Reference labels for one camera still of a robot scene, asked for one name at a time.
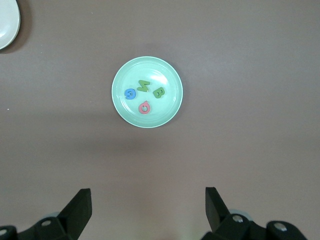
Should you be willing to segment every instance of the metal bolt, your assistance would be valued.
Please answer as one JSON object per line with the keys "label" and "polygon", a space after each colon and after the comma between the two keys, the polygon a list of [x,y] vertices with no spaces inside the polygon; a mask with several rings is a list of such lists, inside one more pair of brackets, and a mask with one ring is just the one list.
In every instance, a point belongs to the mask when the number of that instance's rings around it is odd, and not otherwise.
{"label": "metal bolt", "polygon": [[0,230],[0,236],[5,235],[8,232],[7,229]]}
{"label": "metal bolt", "polygon": [[237,222],[237,223],[243,223],[243,222],[244,222],[244,219],[243,219],[241,216],[239,216],[239,215],[234,215],[234,216],[232,217],[232,219],[233,219],[235,222]]}
{"label": "metal bolt", "polygon": [[47,221],[44,221],[43,223],[41,223],[41,226],[42,227],[45,227],[45,226],[48,226],[51,224],[51,221],[50,220],[47,220]]}
{"label": "metal bolt", "polygon": [[274,224],[274,226],[275,226],[276,229],[278,229],[278,230],[280,230],[280,231],[282,231],[282,232],[287,231],[286,226],[283,225],[281,222],[276,222],[276,223]]}

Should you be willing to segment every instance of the light green bowl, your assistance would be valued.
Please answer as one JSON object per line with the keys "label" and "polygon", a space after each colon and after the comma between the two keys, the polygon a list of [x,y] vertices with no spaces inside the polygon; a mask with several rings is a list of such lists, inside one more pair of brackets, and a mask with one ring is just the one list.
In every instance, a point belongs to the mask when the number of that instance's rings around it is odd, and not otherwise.
{"label": "light green bowl", "polygon": [[114,77],[112,100],[128,123],[155,128],[169,122],[178,112],[183,87],[176,70],[166,61],[141,56],[124,64]]}

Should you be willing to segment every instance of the plate rim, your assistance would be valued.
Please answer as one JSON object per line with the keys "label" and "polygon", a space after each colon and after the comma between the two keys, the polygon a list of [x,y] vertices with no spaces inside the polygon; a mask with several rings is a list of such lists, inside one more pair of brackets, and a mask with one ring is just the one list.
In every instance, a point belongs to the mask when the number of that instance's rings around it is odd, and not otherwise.
{"label": "plate rim", "polygon": [[[118,74],[121,72],[121,70],[122,70],[126,65],[130,64],[130,63],[133,62],[133,61],[139,60],[139,59],[155,59],[155,60],[161,61],[161,62],[163,62],[165,65],[169,66],[169,67],[173,70],[173,72],[176,74],[176,76],[178,77],[178,79],[179,79],[178,82],[179,82],[179,85],[181,86],[181,99],[180,99],[180,101],[179,101],[179,104],[178,104],[178,106],[177,106],[177,109],[176,109],[176,111],[174,112],[174,114],[173,114],[168,120],[166,120],[165,122],[163,122],[163,123],[161,123],[161,124],[158,124],[158,125],[154,125],[154,126],[143,126],[143,125],[134,124],[134,123],[130,122],[129,120],[125,119],[125,118],[121,115],[121,113],[119,112],[119,110],[118,110],[118,108],[117,108],[117,106],[116,106],[116,104],[115,104],[115,98],[114,98],[115,79],[117,78]],[[171,119],[173,119],[174,116],[178,113],[178,111],[179,111],[179,109],[180,109],[180,107],[181,107],[182,100],[183,100],[183,96],[184,96],[184,88],[183,88],[183,85],[182,85],[181,78],[180,78],[178,72],[175,70],[175,68],[174,68],[173,66],[171,66],[171,64],[169,64],[167,61],[165,61],[165,60],[163,60],[163,59],[161,59],[161,58],[159,58],[159,57],[148,56],[148,55],[135,57],[135,58],[127,61],[125,64],[123,64],[123,65],[119,68],[119,70],[116,72],[116,74],[115,74],[115,76],[114,76],[114,78],[113,78],[113,81],[112,81],[112,86],[111,86],[112,102],[113,102],[114,108],[116,109],[116,111],[118,112],[118,114],[121,116],[121,118],[124,119],[127,123],[129,123],[129,124],[131,124],[131,125],[133,125],[133,126],[135,126],[135,127],[144,128],[144,129],[152,129],[152,128],[160,127],[160,126],[168,123]]]}
{"label": "plate rim", "polygon": [[14,40],[15,40],[15,38],[17,37],[17,35],[18,35],[18,32],[19,32],[19,30],[20,30],[20,24],[21,24],[21,14],[20,14],[20,9],[19,9],[19,5],[18,5],[18,3],[17,3],[17,1],[16,0],[10,0],[10,2],[12,2],[12,4],[14,5],[14,7],[15,7],[15,10],[17,10],[17,28],[16,28],[16,30],[15,30],[15,33],[12,35],[12,38],[10,38],[10,40],[8,41],[8,42],[6,42],[6,44],[4,44],[4,45],[1,45],[0,44],[0,50],[1,49],[4,49],[4,48],[6,48],[7,46],[9,46]]}

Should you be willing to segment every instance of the white plate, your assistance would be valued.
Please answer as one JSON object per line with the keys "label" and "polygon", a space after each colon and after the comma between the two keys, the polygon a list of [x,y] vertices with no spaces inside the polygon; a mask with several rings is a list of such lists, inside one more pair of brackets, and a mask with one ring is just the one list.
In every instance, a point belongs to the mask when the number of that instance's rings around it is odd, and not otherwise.
{"label": "white plate", "polygon": [[0,0],[0,49],[16,38],[20,27],[20,12],[16,0]]}
{"label": "white plate", "polygon": [[119,69],[111,94],[124,120],[136,127],[156,128],[178,112],[183,86],[169,63],[154,56],[140,56]]}

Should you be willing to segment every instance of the green letter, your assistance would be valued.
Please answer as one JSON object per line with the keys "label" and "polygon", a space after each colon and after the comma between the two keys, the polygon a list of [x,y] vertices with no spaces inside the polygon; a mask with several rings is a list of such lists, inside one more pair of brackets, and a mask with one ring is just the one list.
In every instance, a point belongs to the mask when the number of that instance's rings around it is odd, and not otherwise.
{"label": "green letter", "polygon": [[159,99],[161,98],[162,95],[164,95],[166,92],[164,90],[163,87],[159,87],[157,90],[155,90],[153,92],[153,95],[155,96],[156,99]]}
{"label": "green letter", "polygon": [[142,91],[142,92],[148,92],[149,91],[149,89],[146,86],[146,85],[150,85],[149,81],[139,80],[139,84],[141,86],[137,88],[138,91]]}

